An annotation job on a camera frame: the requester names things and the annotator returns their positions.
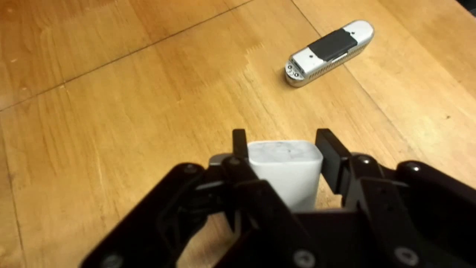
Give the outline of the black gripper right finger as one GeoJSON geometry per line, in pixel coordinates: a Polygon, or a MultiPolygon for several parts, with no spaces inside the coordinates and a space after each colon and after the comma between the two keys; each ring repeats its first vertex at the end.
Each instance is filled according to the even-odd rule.
{"type": "Polygon", "coordinates": [[[363,177],[383,177],[383,168],[375,157],[366,153],[353,153],[329,128],[319,128],[316,146],[323,153],[326,183],[335,195],[341,195],[341,204],[357,198],[357,181],[363,177]]]}

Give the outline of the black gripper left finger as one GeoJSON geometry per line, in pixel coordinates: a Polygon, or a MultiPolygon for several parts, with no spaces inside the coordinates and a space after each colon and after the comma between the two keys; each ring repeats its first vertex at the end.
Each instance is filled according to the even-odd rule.
{"type": "Polygon", "coordinates": [[[210,157],[207,175],[215,183],[213,199],[234,232],[262,229],[271,205],[271,184],[261,180],[249,162],[247,134],[232,131],[232,152],[210,157]]]}

